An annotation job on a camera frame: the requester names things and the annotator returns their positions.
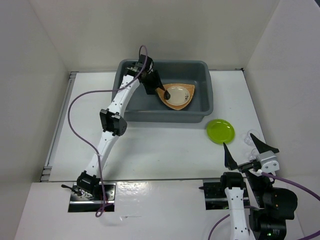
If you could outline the cream ceramic plate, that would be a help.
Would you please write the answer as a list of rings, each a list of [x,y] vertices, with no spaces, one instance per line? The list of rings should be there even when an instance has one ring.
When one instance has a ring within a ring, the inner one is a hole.
[[[189,91],[183,86],[171,86],[167,89],[170,97],[165,101],[172,106],[182,106],[190,99]]]

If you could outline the orange woven triangular basket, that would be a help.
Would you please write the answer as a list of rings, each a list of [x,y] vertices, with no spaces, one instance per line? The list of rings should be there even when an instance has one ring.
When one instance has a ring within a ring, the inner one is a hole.
[[[171,104],[168,104],[165,99],[163,99],[162,96],[158,96],[160,98],[160,100],[169,108],[173,109],[173,110],[176,110],[176,111],[180,111],[184,108],[186,108],[192,101],[193,99],[193,96],[194,96],[194,93],[195,93],[195,85],[193,84],[185,84],[185,83],[169,83],[169,84],[164,84],[164,87],[166,89],[168,89],[169,87],[173,87],[173,86],[181,86],[181,87],[185,87],[189,93],[190,93],[190,99],[188,100],[187,103],[183,104],[183,105],[180,105],[180,106],[174,106],[174,105],[171,105]]]

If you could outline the green plastic plate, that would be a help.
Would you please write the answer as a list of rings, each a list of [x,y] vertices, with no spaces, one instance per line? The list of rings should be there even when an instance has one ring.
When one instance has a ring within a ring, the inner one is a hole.
[[[206,125],[206,134],[215,144],[229,144],[235,138],[234,127],[224,119],[213,119]]]

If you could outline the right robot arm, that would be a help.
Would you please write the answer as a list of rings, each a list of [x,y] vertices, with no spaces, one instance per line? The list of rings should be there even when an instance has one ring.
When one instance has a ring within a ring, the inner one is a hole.
[[[296,194],[274,187],[274,173],[280,169],[277,148],[250,137],[258,151],[255,159],[238,165],[228,147],[224,148],[224,165],[219,191],[227,197],[232,240],[283,240],[287,220],[295,218]]]

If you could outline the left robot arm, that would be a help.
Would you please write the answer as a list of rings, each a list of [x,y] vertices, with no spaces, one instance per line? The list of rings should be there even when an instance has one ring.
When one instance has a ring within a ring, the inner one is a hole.
[[[160,94],[165,100],[171,98],[170,93],[161,82],[159,73],[153,69],[154,61],[147,55],[140,54],[138,61],[126,67],[120,88],[116,89],[114,99],[107,109],[99,113],[102,126],[102,142],[98,147],[97,157],[102,163],[91,163],[90,170],[84,170],[78,177],[76,184],[78,195],[85,196],[88,200],[102,200],[107,195],[103,193],[102,167],[120,136],[127,130],[124,113],[135,90],[143,85],[147,94],[155,94],[161,89]]]

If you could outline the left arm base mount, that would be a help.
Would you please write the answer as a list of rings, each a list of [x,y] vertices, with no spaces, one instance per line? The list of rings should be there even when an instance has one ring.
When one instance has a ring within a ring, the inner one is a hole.
[[[99,190],[97,195],[92,195],[77,187],[75,183],[72,186],[62,184],[63,189],[70,190],[68,205],[69,213],[88,213],[96,212],[103,206],[103,193]],[[106,204],[104,212],[113,212],[115,210],[116,184],[105,184]]]

